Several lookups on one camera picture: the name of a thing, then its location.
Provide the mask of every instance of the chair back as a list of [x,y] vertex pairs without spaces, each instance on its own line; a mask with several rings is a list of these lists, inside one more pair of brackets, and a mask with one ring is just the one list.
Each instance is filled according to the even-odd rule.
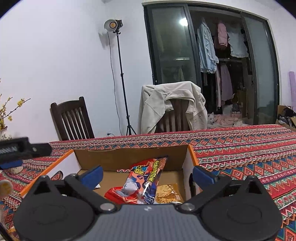
[[50,107],[63,141],[94,138],[83,97],[61,104],[52,103]]
[[155,133],[172,131],[190,131],[186,118],[189,101],[183,99],[170,100],[174,110],[166,111],[164,116],[156,124]]

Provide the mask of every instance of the sliding glass door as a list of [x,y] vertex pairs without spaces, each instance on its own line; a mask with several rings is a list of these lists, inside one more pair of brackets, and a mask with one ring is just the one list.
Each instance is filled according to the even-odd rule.
[[154,84],[192,81],[199,85],[196,43],[186,4],[145,8]]
[[279,73],[275,49],[265,20],[242,13],[247,32],[255,84],[254,124],[276,121]]

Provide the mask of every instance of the zigzag pattern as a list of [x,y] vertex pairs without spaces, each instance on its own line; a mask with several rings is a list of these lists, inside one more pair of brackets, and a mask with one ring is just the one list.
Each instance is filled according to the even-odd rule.
[[185,131],[130,137],[108,137],[50,143],[50,157],[24,161],[18,175],[0,173],[0,180],[13,182],[15,191],[0,201],[5,225],[13,227],[13,213],[21,203],[18,194],[51,163],[71,149],[106,150],[151,148],[191,144],[200,164],[213,174],[233,179],[256,175],[281,210],[283,227],[277,241],[295,240],[296,133],[279,125],[260,125],[201,131]]

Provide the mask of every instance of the white wall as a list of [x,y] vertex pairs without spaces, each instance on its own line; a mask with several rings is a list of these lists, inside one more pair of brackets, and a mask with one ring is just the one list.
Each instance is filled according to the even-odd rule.
[[[142,0],[22,0],[0,19],[2,99],[32,98],[7,122],[9,132],[31,142],[57,140],[52,102],[84,96],[96,137],[119,135],[109,46],[103,24],[123,20],[120,46],[131,124],[137,129],[141,86],[152,84]],[[296,71],[296,20],[271,0],[208,0],[269,19],[276,41],[281,103],[291,103],[288,72]],[[121,130],[126,131],[117,42],[110,34]]]

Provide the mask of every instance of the pink jacket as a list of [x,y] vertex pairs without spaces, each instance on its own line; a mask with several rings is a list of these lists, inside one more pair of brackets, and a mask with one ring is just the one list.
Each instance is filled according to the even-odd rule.
[[227,47],[227,30],[226,26],[220,21],[218,23],[218,31],[215,34],[215,39],[214,39],[214,46],[216,49],[226,49]]

